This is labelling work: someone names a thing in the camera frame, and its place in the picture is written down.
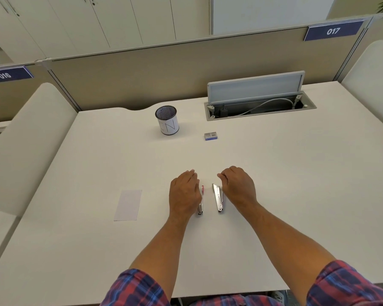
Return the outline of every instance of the pen holder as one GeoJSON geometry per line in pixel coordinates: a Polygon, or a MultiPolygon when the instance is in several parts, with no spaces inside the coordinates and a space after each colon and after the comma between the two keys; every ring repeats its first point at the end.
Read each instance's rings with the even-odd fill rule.
{"type": "Polygon", "coordinates": [[[156,110],[155,116],[158,119],[160,131],[163,134],[173,135],[179,131],[176,113],[176,108],[170,105],[159,107],[156,110]]]}

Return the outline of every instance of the blue number plate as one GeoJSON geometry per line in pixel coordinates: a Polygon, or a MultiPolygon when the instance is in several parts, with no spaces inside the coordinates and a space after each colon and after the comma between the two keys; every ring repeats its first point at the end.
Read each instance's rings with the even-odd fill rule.
{"type": "Polygon", "coordinates": [[[358,33],[364,20],[340,22],[335,24],[312,25],[308,28],[304,41],[313,41],[321,39],[330,39],[332,37],[341,37],[355,35],[358,33]]]}
{"type": "Polygon", "coordinates": [[[10,80],[20,80],[33,78],[34,76],[26,69],[25,66],[18,68],[0,69],[0,82],[8,82],[10,80]]]}

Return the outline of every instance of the shirt sleeve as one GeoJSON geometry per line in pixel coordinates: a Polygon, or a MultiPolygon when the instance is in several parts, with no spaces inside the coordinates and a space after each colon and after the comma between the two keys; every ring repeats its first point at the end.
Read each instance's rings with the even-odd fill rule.
{"type": "Polygon", "coordinates": [[[343,261],[329,263],[308,292],[308,306],[383,305],[383,289],[343,261]]]}
{"type": "Polygon", "coordinates": [[[162,287],[148,274],[130,269],[119,275],[100,306],[170,306],[162,287]]]}

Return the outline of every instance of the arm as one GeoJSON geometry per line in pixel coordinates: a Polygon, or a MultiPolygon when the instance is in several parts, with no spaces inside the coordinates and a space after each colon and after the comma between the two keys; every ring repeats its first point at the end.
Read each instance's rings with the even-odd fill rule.
{"type": "Polygon", "coordinates": [[[255,186],[243,169],[231,166],[217,175],[223,191],[252,226],[268,257],[297,300],[306,304],[309,289],[335,258],[321,245],[272,215],[256,198],[255,186]]]}
{"type": "Polygon", "coordinates": [[[172,180],[169,218],[130,266],[154,278],[169,301],[176,282],[184,232],[200,202],[199,180],[194,170],[186,171],[172,180]]]}

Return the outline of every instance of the white cable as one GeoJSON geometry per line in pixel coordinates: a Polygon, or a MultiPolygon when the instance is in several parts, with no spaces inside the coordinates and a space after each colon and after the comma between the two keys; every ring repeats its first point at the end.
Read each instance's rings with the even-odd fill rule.
{"type": "Polygon", "coordinates": [[[257,105],[256,107],[251,108],[250,110],[246,111],[245,113],[242,113],[242,114],[239,114],[239,115],[235,115],[235,117],[236,117],[236,116],[242,116],[242,115],[245,115],[245,114],[249,113],[250,111],[253,111],[253,110],[256,109],[256,108],[258,108],[258,107],[260,107],[260,106],[262,106],[262,105],[264,105],[264,104],[266,104],[266,103],[268,103],[268,102],[275,101],[275,100],[286,100],[286,101],[288,101],[288,102],[292,105],[292,109],[294,109],[294,103],[293,103],[291,100],[288,100],[288,99],[286,99],[285,97],[278,97],[278,98],[276,98],[276,99],[271,99],[271,100],[265,101],[264,103],[261,103],[260,105],[257,105]]]}

